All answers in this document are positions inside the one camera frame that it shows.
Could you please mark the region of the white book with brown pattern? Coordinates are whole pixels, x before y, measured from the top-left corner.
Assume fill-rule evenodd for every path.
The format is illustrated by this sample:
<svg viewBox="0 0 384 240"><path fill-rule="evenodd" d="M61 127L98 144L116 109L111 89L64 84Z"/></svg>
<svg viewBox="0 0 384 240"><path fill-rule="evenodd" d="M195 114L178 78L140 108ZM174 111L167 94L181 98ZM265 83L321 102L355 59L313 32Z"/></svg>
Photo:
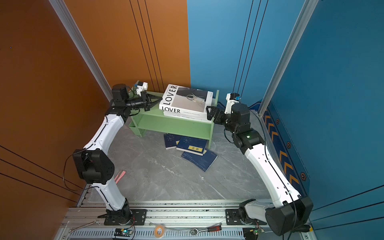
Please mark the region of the white book with brown pattern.
<svg viewBox="0 0 384 240"><path fill-rule="evenodd" d="M173 114L169 112L163 112L164 116L167 117L172 117L172 118L180 118L180 119L187 119L191 121L198 121L198 122L204 122L204 123L212 123L212 120L207 120L203 118L196 118L196 117L191 117L191 116L184 116L184 115L178 115L178 114Z"/></svg>

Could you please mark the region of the white LOVER book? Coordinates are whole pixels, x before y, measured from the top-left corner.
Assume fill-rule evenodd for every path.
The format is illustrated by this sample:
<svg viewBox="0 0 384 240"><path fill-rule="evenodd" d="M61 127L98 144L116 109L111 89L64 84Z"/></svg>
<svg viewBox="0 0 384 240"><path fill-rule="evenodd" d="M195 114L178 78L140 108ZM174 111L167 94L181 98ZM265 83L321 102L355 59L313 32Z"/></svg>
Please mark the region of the white LOVER book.
<svg viewBox="0 0 384 240"><path fill-rule="evenodd" d="M169 84L159 103L166 113L207 118L207 107L212 106L213 92Z"/></svg>

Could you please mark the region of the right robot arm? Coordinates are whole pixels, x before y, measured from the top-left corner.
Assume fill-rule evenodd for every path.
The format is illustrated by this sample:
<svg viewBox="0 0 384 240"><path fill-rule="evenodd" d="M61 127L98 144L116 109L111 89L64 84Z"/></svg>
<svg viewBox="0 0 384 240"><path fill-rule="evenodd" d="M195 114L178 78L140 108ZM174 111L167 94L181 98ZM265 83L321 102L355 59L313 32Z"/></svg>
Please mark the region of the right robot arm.
<svg viewBox="0 0 384 240"><path fill-rule="evenodd" d="M232 105L225 113L217 107L207 107L207 118L231 132L234 145L252 163L271 196L270 202L248 200L240 204L239 212L244 223L262 221L277 236L288 232L309 232L308 224L313 202L297 191L267 149L265 138L251 127L251 112L244 104Z"/></svg>

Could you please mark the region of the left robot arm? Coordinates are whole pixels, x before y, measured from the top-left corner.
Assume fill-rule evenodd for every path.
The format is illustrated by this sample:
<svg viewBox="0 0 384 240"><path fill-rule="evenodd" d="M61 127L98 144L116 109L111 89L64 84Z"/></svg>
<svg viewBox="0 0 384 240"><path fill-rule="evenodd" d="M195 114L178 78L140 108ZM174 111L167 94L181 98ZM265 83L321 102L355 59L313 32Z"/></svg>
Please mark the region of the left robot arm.
<svg viewBox="0 0 384 240"><path fill-rule="evenodd" d="M105 119L91 140L72 154L78 175L100 194L106 205L102 215L105 225L133 224L134 215L128 200L121 194L114 180L115 165L108 157L108 151L116 134L123 127L132 111L149 111L162 98L149 94L143 82L135 89L125 84L114 85L113 98L105 113Z"/></svg>

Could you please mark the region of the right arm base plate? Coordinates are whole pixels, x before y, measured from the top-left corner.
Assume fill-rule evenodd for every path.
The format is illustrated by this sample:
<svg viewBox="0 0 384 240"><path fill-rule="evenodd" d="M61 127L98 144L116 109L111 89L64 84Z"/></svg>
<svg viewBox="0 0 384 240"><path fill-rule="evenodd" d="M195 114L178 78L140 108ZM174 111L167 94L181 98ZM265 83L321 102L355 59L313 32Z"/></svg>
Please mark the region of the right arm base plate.
<svg viewBox="0 0 384 240"><path fill-rule="evenodd" d="M263 222L258 219L251 219L246 214L245 210L238 209L226 209L226 222L227 225L267 225L266 222Z"/></svg>

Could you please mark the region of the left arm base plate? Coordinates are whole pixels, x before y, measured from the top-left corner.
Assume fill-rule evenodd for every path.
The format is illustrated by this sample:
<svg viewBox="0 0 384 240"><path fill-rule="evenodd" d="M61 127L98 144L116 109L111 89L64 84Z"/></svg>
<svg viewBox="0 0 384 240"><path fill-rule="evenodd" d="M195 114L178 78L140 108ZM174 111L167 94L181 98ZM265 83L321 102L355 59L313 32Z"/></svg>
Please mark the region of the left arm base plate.
<svg viewBox="0 0 384 240"><path fill-rule="evenodd" d="M147 209L133 209L128 217L107 214L105 226L143 226L147 217Z"/></svg>

